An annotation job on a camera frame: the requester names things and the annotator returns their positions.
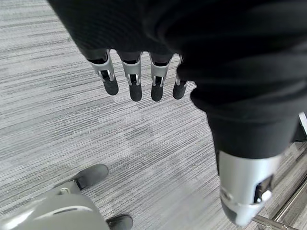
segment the metal pole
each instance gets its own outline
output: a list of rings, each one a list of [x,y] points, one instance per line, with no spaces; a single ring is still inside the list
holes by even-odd
[[[273,217],[273,219],[269,219],[260,215],[257,215],[253,218],[253,221],[266,226],[266,229],[272,229],[272,230],[298,230],[296,228],[293,228],[291,226],[287,226],[285,224],[280,223],[279,221],[282,219],[282,217],[289,211],[292,204],[295,202],[295,200],[305,191],[307,190],[307,175],[305,175],[304,179],[300,183],[297,190],[294,192],[294,194],[290,197],[290,199],[283,205],[283,207],[277,212],[277,214]]]
[[[253,221],[271,228],[272,230],[299,230],[260,215],[255,216]]]

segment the prosthetic hand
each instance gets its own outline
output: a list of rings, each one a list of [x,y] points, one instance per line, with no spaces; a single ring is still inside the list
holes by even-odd
[[[297,115],[307,108],[307,2],[300,0],[49,0],[76,45],[118,92],[109,49],[117,50],[132,100],[142,97],[142,51],[152,60],[152,99],[163,93],[173,53],[174,97],[188,81],[207,113],[223,210],[248,224],[272,196],[272,179]]]

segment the black fabric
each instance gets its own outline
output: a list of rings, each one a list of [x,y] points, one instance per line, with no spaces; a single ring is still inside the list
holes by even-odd
[[[280,154],[307,109],[304,0],[49,0],[88,58],[101,48],[181,54],[217,149]]]
[[[87,59],[99,59],[101,48],[122,52],[171,52],[147,37],[133,0],[48,0]]]

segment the gray carpet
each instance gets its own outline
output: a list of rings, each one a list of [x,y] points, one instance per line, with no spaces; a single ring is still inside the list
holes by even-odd
[[[1,217],[79,170],[104,163],[110,175],[84,194],[105,218],[130,213],[134,230],[237,229],[220,206],[211,133],[189,99],[194,84],[182,100],[172,97],[178,56],[158,103],[150,97],[147,53],[137,103],[114,51],[112,59],[116,96],[105,92],[45,1],[0,1]],[[306,146],[286,151],[275,199],[263,215],[272,217],[306,173]]]

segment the black sleeve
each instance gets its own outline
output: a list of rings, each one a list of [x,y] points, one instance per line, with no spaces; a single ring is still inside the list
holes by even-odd
[[[307,2],[140,1],[153,39],[181,53],[217,149],[239,157],[280,154],[307,108]]]

